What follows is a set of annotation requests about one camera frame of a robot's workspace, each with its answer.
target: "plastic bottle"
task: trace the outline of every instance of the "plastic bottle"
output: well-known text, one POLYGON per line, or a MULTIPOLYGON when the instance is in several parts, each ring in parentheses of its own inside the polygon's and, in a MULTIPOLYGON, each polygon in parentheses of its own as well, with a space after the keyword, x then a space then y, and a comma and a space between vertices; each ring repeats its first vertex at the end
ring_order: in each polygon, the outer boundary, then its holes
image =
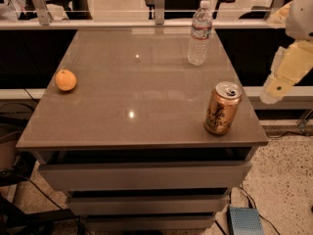
POLYGON ((188 62, 201 66, 206 58, 209 35, 212 29, 210 3, 202 0, 193 16, 191 36, 188 47, 188 62))

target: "speckled floor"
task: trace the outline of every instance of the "speckled floor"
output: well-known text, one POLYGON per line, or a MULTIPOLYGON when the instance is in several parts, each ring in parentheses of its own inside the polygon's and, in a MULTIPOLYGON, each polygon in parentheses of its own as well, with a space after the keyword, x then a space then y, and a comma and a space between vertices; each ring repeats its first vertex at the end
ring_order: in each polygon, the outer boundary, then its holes
MULTIPOLYGON (((261 215, 270 220, 280 234, 311 235, 313 231, 313 137, 280 134, 288 131, 299 132, 295 120, 263 120, 262 125, 270 137, 266 147, 260 147, 252 158, 252 169, 248 173, 244 188, 254 199, 261 215)), ((313 121, 307 124, 307 131, 313 134, 313 121)), ((53 191, 35 171, 31 179, 57 204, 66 207, 66 197, 53 191)), ((231 195, 232 206, 247 207, 247 198, 239 188, 231 195)), ((24 212, 55 210, 29 182, 19 185, 14 203, 24 212)), ((226 210, 217 214, 216 219, 229 234, 226 210)), ((265 235, 278 234, 264 219, 265 235)), ((56 223, 53 235, 74 235, 77 228, 73 221, 56 223)), ((216 224, 206 230, 170 230, 164 235, 219 235, 216 224)), ((95 235, 120 235, 116 232, 98 232, 95 235)))

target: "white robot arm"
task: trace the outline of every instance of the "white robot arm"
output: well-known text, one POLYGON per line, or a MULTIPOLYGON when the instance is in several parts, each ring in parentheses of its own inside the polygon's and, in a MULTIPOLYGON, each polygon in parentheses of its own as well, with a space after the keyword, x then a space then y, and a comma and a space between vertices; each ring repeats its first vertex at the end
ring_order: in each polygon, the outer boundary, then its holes
POLYGON ((260 94, 265 104, 275 104, 313 69, 313 0, 293 0, 286 19, 286 34, 294 43, 280 47, 260 94))

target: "brown soda can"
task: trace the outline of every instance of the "brown soda can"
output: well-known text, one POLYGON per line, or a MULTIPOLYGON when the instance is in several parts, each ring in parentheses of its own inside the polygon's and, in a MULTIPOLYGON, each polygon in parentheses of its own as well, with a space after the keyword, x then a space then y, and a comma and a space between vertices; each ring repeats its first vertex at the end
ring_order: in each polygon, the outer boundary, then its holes
POLYGON ((212 90, 204 121, 205 129, 213 134, 224 135, 230 128, 240 102, 242 89, 233 82, 220 82, 212 90))

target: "orange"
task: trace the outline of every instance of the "orange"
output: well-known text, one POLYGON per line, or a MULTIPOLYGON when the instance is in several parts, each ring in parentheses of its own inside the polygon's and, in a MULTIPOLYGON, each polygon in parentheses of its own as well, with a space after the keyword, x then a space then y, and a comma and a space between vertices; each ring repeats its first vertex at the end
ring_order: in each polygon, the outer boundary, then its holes
POLYGON ((76 76, 67 69, 59 70, 56 74, 56 84, 63 91, 72 90, 77 83, 76 76))

